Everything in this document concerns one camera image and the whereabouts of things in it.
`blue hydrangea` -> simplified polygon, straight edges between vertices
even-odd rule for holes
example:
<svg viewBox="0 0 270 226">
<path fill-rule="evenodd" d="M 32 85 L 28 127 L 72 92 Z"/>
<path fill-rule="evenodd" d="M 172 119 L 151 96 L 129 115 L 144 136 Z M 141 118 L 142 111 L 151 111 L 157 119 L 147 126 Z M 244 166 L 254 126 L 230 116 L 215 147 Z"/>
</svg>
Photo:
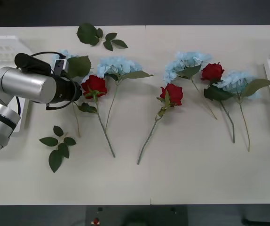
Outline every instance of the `blue hydrangea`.
<svg viewBox="0 0 270 226">
<path fill-rule="evenodd" d="M 202 70 L 208 62 L 211 60 L 210 54 L 200 53 L 200 52 L 177 52 L 175 55 L 175 61 L 169 63 L 165 67 L 165 75 L 163 77 L 166 83 L 171 83 L 178 76 L 177 72 L 185 69 L 185 67 L 194 67 L 202 64 Z"/>
<path fill-rule="evenodd" d="M 214 86 L 234 94 L 240 94 L 245 87 L 257 77 L 252 76 L 249 72 L 230 71 L 227 75 L 222 76 L 221 81 Z M 251 97 L 259 97 L 258 92 Z"/>
<path fill-rule="evenodd" d="M 130 72 L 141 71 L 143 68 L 135 61 L 127 60 L 123 56 L 102 58 L 97 66 L 97 76 L 103 78 L 106 73 L 125 75 Z"/>
</svg>

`loose leaf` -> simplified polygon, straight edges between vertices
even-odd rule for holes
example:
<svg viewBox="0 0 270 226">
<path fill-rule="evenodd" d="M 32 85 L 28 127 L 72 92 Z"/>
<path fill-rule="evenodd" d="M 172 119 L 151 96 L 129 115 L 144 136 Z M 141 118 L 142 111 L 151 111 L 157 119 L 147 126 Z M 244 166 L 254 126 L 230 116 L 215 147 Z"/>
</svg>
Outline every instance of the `loose leaf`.
<svg viewBox="0 0 270 226">
<path fill-rule="evenodd" d="M 169 107 L 170 103 L 168 90 L 165 90 L 165 106 Z"/>
<path fill-rule="evenodd" d="M 62 156 L 69 159 L 69 150 L 68 150 L 67 144 L 65 144 L 65 143 L 59 144 L 58 151 Z"/>
<path fill-rule="evenodd" d="M 233 94 L 211 85 L 204 89 L 204 96 L 210 100 L 223 101 L 233 97 Z"/>
<path fill-rule="evenodd" d="M 267 79 L 255 79 L 250 82 L 241 94 L 241 97 L 248 97 L 253 95 L 257 90 L 269 86 L 270 80 Z"/>
<path fill-rule="evenodd" d="M 58 150 L 53 150 L 50 155 L 49 155 L 49 159 L 48 159 L 48 162 L 49 162 L 49 166 L 51 168 L 51 170 L 55 173 L 59 167 L 61 166 L 62 164 L 62 160 L 63 160 L 63 157 L 62 155 L 60 154 L 60 152 Z"/>
<path fill-rule="evenodd" d="M 58 140 L 53 137 L 45 137 L 40 139 L 39 141 L 49 147 L 54 147 L 58 144 Z"/>
<path fill-rule="evenodd" d="M 91 42 L 90 45 L 91 46 L 96 46 L 99 43 L 99 38 L 98 37 L 94 37 Z"/>
<path fill-rule="evenodd" d="M 115 45 L 118 45 L 120 47 L 123 47 L 123 48 L 128 48 L 126 43 L 124 41 L 122 41 L 122 40 L 119 40 L 119 39 L 112 40 L 112 43 L 114 43 Z"/>
<path fill-rule="evenodd" d="M 100 28 L 97 29 L 96 35 L 97 35 L 98 38 L 102 38 L 103 37 L 103 31 L 102 31 L 102 29 L 100 29 Z"/>
<path fill-rule="evenodd" d="M 103 46 L 105 46 L 107 50 L 113 51 L 113 46 L 110 41 L 104 41 Z"/>
<path fill-rule="evenodd" d="M 160 100 L 161 102 L 164 102 L 164 101 L 165 101 L 165 99 L 163 99 L 163 98 L 161 98 L 161 97 L 157 97 L 156 99 L 157 99 L 157 100 Z"/>
<path fill-rule="evenodd" d="M 144 71 L 130 72 L 123 76 L 123 79 L 141 79 L 146 77 L 151 77 L 153 74 L 148 74 Z"/>
<path fill-rule="evenodd" d="M 72 57 L 68 60 L 68 77 L 84 77 L 91 69 L 91 61 L 88 56 Z"/>
<path fill-rule="evenodd" d="M 95 107 L 90 106 L 87 103 L 82 103 L 81 106 L 78 105 L 78 109 L 82 112 L 96 113 L 97 109 Z"/>
<path fill-rule="evenodd" d="M 117 33 L 109 33 L 106 35 L 106 41 L 111 41 L 113 39 L 115 39 Z"/>
<path fill-rule="evenodd" d="M 106 73 L 105 76 L 109 76 L 109 77 L 113 78 L 115 81 L 118 81 L 118 77 L 115 74 L 108 74 L 108 73 Z"/>
<path fill-rule="evenodd" d="M 90 23 L 83 23 L 78 28 L 78 38 L 85 44 L 90 44 L 96 34 L 96 28 Z"/>
<path fill-rule="evenodd" d="M 76 145 L 77 143 L 75 142 L 75 140 L 71 137 L 65 137 L 64 138 L 64 143 L 67 144 L 68 146 L 73 146 Z"/>
<path fill-rule="evenodd" d="M 183 71 L 177 72 L 177 74 L 184 79 L 191 79 L 196 73 L 198 73 L 201 69 L 202 65 L 198 65 L 195 67 L 188 67 L 185 68 Z"/>
<path fill-rule="evenodd" d="M 58 136 L 61 137 L 64 135 L 63 130 L 59 126 L 54 126 L 54 133 Z"/>
</svg>

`table surface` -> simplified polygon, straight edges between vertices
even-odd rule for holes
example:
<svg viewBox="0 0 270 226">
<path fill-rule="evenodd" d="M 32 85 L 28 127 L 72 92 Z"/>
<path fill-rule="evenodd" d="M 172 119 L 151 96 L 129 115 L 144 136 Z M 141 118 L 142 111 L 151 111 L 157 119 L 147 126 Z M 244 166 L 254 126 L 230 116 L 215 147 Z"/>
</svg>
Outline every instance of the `table surface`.
<svg viewBox="0 0 270 226">
<path fill-rule="evenodd" d="M 213 55 L 225 70 L 249 70 L 265 78 L 263 62 L 270 54 L 270 26 L 106 26 L 117 32 L 128 49 L 107 51 L 79 42 L 77 27 L 0 28 L 0 35 L 16 35 L 32 50 L 68 49 L 89 55 L 93 70 L 100 57 L 124 55 L 138 61 L 155 76 L 127 80 L 114 103 L 109 138 L 117 158 L 113 159 L 95 115 L 78 113 L 82 136 L 77 138 L 72 107 L 47 112 L 44 105 L 30 104 L 25 132 L 12 138 L 0 152 L 0 205 L 55 204 L 208 204 L 270 203 L 270 92 L 244 102 L 251 152 L 247 152 L 246 130 L 239 106 L 226 104 L 235 123 L 236 143 L 222 109 L 211 105 L 215 120 L 203 107 L 192 84 L 183 87 L 183 105 L 167 113 L 158 123 L 141 164 L 136 164 L 153 120 L 161 107 L 156 97 L 164 86 L 165 65 L 177 51 L 201 51 Z M 44 60 L 51 61 L 51 56 Z M 206 87 L 198 76 L 198 86 Z M 100 100 L 102 120 L 114 95 Z M 38 140 L 52 135 L 59 125 L 76 138 L 54 174 L 48 165 L 52 149 Z"/>
</svg>

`green stem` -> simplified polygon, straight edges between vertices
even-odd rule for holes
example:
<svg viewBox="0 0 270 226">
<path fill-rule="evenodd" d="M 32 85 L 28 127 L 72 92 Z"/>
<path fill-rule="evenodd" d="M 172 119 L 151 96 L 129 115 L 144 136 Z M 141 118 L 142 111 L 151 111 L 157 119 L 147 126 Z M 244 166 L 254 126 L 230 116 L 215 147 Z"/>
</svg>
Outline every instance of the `green stem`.
<svg viewBox="0 0 270 226">
<path fill-rule="evenodd" d="M 232 119 L 231 119 L 231 117 L 230 117 L 230 115 L 229 115 L 229 112 L 226 110 L 225 106 L 223 105 L 222 101 L 220 101 L 220 104 L 222 105 L 224 111 L 226 112 L 226 115 L 228 116 L 228 118 L 229 118 L 229 120 L 230 120 L 230 122 L 231 122 L 231 124 L 232 124 L 232 141 L 233 141 L 233 143 L 235 143 L 235 135 L 234 135 L 234 124 L 233 124 L 233 121 L 232 121 Z"/>
<path fill-rule="evenodd" d="M 107 130 L 107 126 L 108 126 L 108 121 L 109 121 L 109 116 L 110 116 L 110 112 L 111 112 L 111 109 L 112 109 L 112 105 L 113 105 L 113 103 L 114 103 L 114 99 L 115 99 L 116 94 L 117 94 L 117 90 L 118 90 L 118 85 L 116 85 L 114 97 L 113 97 L 113 100 L 112 100 L 112 103 L 111 103 L 111 106 L 110 106 L 110 109 L 109 109 L 108 118 L 107 118 L 107 123 L 106 123 L 106 130 Z"/>
<path fill-rule="evenodd" d="M 75 102 L 73 102 L 73 103 L 72 103 L 72 108 L 73 108 L 73 112 L 74 112 L 74 115 L 75 115 L 75 119 L 77 120 L 77 125 L 78 125 L 78 136 L 79 136 L 79 138 L 80 138 L 80 131 L 79 131 L 79 120 L 78 120 L 77 113 L 75 112 L 74 105 L 76 105 L 76 103 L 75 103 Z"/>
<path fill-rule="evenodd" d="M 192 84 L 195 86 L 196 90 L 198 91 L 198 93 L 201 95 L 206 107 L 211 111 L 212 115 L 214 116 L 215 119 L 217 119 L 217 117 L 214 115 L 213 111 L 211 110 L 210 106 L 208 105 L 208 103 L 206 102 L 206 100 L 204 99 L 204 96 L 201 94 L 200 90 L 198 89 L 198 87 L 196 86 L 196 84 L 193 82 L 193 79 L 191 77 L 191 82 Z"/>
<path fill-rule="evenodd" d="M 105 136 L 106 136 L 106 139 L 107 139 L 107 141 L 108 141 L 109 147 L 110 147 L 111 152 L 112 152 L 112 155 L 113 155 L 113 157 L 115 158 L 115 154 L 114 154 L 114 152 L 113 152 L 113 149 L 112 149 L 112 146 L 111 146 L 110 140 L 109 140 L 109 138 L 108 138 L 108 135 L 107 135 L 106 129 L 105 129 L 105 127 L 103 126 L 101 116 L 99 115 L 98 103 L 97 103 L 97 101 L 95 100 L 95 98 L 94 98 L 94 101 L 95 101 L 95 104 L 96 104 L 96 109 L 97 109 L 96 114 L 97 114 L 98 119 L 99 119 L 99 122 L 100 122 L 100 124 L 101 124 L 101 126 L 102 126 L 102 128 L 103 128 L 103 133 L 104 133 L 104 134 L 105 134 Z"/>
<path fill-rule="evenodd" d="M 145 141 L 145 143 L 144 143 L 144 145 L 143 145 L 143 147 L 142 147 L 142 149 L 141 149 L 141 152 L 140 152 L 140 155 L 139 155 L 139 159 L 138 159 L 137 165 L 139 165 L 140 160 L 141 160 L 141 157 L 142 157 L 142 155 L 143 155 L 144 148 L 145 148 L 146 144 L 148 143 L 149 139 L 151 138 L 151 136 L 152 136 L 152 134 L 153 134 L 153 131 L 154 131 L 154 129 L 155 129 L 155 126 L 156 126 L 157 122 L 158 122 L 161 118 L 162 118 L 162 117 L 160 117 L 160 118 L 157 119 L 157 116 L 156 116 L 156 118 L 155 118 L 155 123 L 154 123 L 154 125 L 153 125 L 153 128 L 152 128 L 152 130 L 151 130 L 151 132 L 150 132 L 148 138 L 146 139 L 146 141 Z"/>
<path fill-rule="evenodd" d="M 242 104 L 240 102 L 238 102 L 238 104 L 239 104 L 239 107 L 240 107 L 240 111 L 242 112 L 242 116 L 243 116 L 244 123 L 245 123 L 245 126 L 246 126 L 246 131 L 247 131 L 247 135 L 248 135 L 248 152 L 249 152 L 250 151 L 250 136 L 249 136 L 249 132 L 248 132 L 248 127 L 247 127 L 247 123 L 246 123 L 246 120 L 245 120 L 245 117 L 244 117 Z"/>
</svg>

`rose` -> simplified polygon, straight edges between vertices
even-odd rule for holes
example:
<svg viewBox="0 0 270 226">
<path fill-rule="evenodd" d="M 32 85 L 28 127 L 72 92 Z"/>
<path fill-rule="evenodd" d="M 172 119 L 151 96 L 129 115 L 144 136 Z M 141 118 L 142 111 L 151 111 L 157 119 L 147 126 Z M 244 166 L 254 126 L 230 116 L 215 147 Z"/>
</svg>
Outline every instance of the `rose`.
<svg viewBox="0 0 270 226">
<path fill-rule="evenodd" d="M 87 99 L 93 97 L 93 91 L 98 91 L 97 97 L 101 97 L 107 93 L 106 81 L 95 75 L 90 75 L 89 78 L 82 83 L 82 88 L 84 89 L 83 95 Z"/>
<path fill-rule="evenodd" d="M 182 87 L 175 86 L 174 84 L 169 83 L 165 88 L 161 87 L 162 94 L 161 98 L 165 99 L 166 90 L 170 96 L 170 102 L 175 103 L 177 106 L 181 106 L 181 100 L 183 98 Z"/>
<path fill-rule="evenodd" d="M 222 74 L 224 72 L 224 69 L 218 62 L 217 64 L 208 64 L 203 70 L 202 70 L 202 78 L 201 80 L 220 80 L 222 77 Z"/>
</svg>

